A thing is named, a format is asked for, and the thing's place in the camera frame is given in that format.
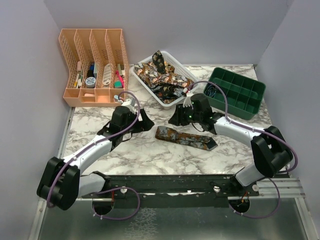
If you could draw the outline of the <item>orange floral tie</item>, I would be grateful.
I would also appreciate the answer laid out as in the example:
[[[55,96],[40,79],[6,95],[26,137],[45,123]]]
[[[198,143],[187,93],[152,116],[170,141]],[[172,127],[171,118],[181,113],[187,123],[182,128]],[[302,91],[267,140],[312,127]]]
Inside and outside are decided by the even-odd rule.
[[[155,138],[161,141],[190,146],[206,151],[212,151],[218,146],[212,137],[180,132],[166,126],[157,127]]]

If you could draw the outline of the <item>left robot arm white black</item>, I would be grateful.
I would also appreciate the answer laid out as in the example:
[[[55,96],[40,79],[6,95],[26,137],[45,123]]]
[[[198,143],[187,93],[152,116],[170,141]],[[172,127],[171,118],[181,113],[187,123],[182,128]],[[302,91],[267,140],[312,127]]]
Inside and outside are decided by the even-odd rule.
[[[64,158],[52,157],[47,162],[36,194],[61,210],[69,209],[78,197],[92,192],[106,197],[111,190],[108,177],[95,172],[82,179],[83,172],[122,143],[124,135],[147,132],[153,126],[144,109],[134,111],[128,106],[117,106],[111,120],[87,145]]]

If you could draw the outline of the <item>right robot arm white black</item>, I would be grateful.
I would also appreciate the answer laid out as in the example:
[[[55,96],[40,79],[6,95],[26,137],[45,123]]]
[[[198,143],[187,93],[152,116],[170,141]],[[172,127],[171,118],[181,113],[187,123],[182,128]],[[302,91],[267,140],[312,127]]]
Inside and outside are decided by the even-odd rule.
[[[187,97],[185,101],[188,106],[176,105],[169,124],[186,126],[197,123],[206,132],[231,138],[251,148],[253,163],[230,179],[229,189],[234,195],[242,195],[258,180],[273,178],[294,158],[277,127],[254,128],[227,118],[223,113],[214,112],[202,93]]]

